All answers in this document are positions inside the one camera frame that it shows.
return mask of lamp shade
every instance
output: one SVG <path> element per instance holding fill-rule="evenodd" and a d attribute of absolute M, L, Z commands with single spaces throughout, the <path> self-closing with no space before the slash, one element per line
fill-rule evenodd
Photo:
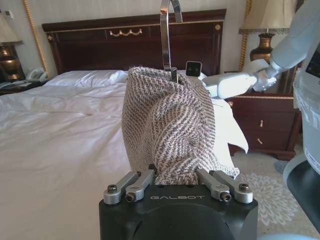
<path fill-rule="evenodd" d="M 239 32 L 284 34 L 295 15 L 296 0 L 253 0 Z"/>
<path fill-rule="evenodd" d="M 0 43 L 19 42 L 20 39 L 8 25 L 5 16 L 0 13 Z"/>

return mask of white pillow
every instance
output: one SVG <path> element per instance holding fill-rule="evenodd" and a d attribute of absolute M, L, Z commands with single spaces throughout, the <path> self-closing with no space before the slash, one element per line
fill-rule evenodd
<path fill-rule="evenodd" d="M 54 77 L 45 85 L 98 88 L 125 83 L 127 78 L 128 72 L 122 70 L 68 71 Z"/>

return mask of screw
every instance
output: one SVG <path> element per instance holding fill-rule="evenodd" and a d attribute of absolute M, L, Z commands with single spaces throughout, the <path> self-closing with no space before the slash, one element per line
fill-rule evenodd
<path fill-rule="evenodd" d="M 229 193 L 224 191 L 220 194 L 220 199 L 227 203 L 231 201 L 232 197 Z"/>
<path fill-rule="evenodd" d="M 248 192 L 249 191 L 249 185 L 246 183 L 240 183 L 239 184 L 239 190 L 241 192 Z"/>
<path fill-rule="evenodd" d="M 136 195 L 132 192 L 129 192 L 127 195 L 125 195 L 124 198 L 128 203 L 132 203 L 136 200 Z"/>
<path fill-rule="evenodd" d="M 113 194 L 117 191 L 117 185 L 111 184 L 107 188 L 108 193 Z"/>

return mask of table lamp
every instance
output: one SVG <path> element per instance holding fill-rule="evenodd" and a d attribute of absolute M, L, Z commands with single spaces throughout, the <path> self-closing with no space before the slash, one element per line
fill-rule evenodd
<path fill-rule="evenodd" d="M 253 0 L 249 15 L 240 27 L 240 34 L 259 35 L 260 44 L 250 52 L 250 60 L 264 59 L 270 63 L 271 39 L 287 34 L 295 15 L 295 0 Z"/>
<path fill-rule="evenodd" d="M 9 81 L 23 79 L 20 69 L 20 61 L 15 56 L 14 44 L 20 44 L 22 41 L 12 31 L 8 25 L 5 16 L 0 12 L 0 65 L 7 74 Z"/>

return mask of brass lamp base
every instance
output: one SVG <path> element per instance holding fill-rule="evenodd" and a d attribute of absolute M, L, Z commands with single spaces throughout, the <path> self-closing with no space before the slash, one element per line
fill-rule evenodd
<path fill-rule="evenodd" d="M 260 44 L 256 49 L 250 52 L 250 60 L 264 59 L 270 64 L 270 56 L 273 48 L 271 47 L 272 33 L 262 33 L 259 35 Z"/>
<path fill-rule="evenodd" d="M 23 76 L 20 74 L 20 61 L 13 55 L 8 46 L 0 46 L 0 65 L 7 74 L 9 81 L 13 82 L 23 79 Z"/>

